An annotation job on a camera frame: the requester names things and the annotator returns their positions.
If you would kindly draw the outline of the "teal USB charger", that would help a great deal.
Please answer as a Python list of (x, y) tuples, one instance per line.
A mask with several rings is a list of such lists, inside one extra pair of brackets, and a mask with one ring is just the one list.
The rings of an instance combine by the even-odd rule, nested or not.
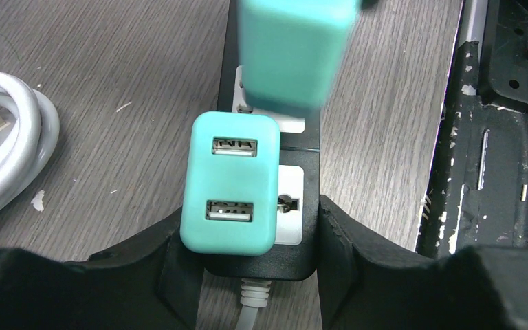
[(360, 1), (238, 1), (239, 63), (251, 107), (325, 105), (360, 16)]
[(264, 115), (209, 111), (194, 121), (180, 225), (189, 250), (260, 256), (272, 248), (280, 137)]

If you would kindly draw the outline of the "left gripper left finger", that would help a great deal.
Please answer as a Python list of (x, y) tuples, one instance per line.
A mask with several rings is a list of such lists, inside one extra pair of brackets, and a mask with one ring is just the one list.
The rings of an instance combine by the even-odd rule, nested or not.
[(204, 269), (180, 217), (81, 262), (0, 248), (0, 329), (194, 329)]

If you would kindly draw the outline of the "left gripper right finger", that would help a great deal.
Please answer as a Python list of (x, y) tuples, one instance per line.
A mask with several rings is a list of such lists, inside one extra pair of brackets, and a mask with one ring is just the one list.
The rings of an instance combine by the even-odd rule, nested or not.
[(325, 329), (528, 329), (528, 249), (427, 258), (321, 196), (318, 253)]

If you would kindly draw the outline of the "black power strip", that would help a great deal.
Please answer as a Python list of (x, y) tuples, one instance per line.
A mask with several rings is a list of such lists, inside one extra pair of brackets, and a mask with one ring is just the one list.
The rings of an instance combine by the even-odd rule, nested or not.
[(320, 109), (276, 112), (245, 101), (239, 63), (237, 3), (230, 3), (216, 111), (273, 119), (280, 130), (276, 239), (260, 256), (203, 254), (206, 269), (219, 276), (300, 281), (316, 268), (319, 202)]

